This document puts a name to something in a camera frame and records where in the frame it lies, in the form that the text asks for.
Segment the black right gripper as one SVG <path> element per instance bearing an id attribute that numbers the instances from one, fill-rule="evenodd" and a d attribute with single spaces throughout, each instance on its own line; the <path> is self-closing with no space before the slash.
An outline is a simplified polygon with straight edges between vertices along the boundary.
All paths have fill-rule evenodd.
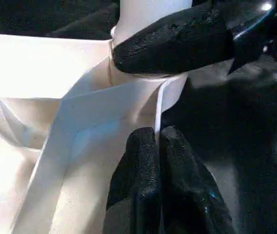
<path id="1" fill-rule="evenodd" d="M 277 61 L 277 0 L 213 0 L 232 34 L 229 74 L 266 54 Z"/>

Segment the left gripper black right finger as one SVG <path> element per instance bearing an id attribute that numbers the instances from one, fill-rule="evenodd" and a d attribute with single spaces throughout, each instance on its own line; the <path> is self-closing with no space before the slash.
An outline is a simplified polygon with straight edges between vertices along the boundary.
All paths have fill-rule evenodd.
<path id="1" fill-rule="evenodd" d="M 184 135 L 173 126 L 162 129 L 159 152 L 165 233 L 235 233 L 214 176 Z"/>

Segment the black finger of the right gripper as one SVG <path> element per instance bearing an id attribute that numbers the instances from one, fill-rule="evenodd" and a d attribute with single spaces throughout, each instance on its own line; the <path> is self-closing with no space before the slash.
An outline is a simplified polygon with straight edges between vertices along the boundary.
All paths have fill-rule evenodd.
<path id="1" fill-rule="evenodd" d="M 113 49 L 115 67 L 128 74 L 178 74 L 229 60 L 233 36 L 210 2 L 159 19 Z"/>

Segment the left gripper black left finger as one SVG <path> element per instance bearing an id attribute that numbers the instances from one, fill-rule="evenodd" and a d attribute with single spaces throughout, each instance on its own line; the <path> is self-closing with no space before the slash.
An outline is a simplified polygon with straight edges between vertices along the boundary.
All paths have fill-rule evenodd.
<path id="1" fill-rule="evenodd" d="M 104 234 L 158 234 L 161 179 L 153 128 L 139 128 L 128 137 L 125 152 L 109 186 Z"/>

